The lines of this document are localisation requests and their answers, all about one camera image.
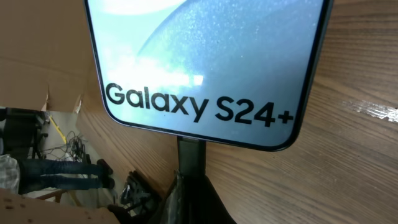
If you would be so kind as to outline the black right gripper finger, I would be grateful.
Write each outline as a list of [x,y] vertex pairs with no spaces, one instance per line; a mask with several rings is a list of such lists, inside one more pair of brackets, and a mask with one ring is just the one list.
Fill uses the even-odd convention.
[[176,174],[168,195],[155,212],[158,224],[235,224],[206,176]]

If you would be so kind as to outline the blue Samsung Galaxy smartphone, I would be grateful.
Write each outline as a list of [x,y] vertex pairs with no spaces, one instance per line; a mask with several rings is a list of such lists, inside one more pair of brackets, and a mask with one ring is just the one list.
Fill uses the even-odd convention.
[[84,8],[115,122],[269,152],[297,139],[332,1],[90,0]]

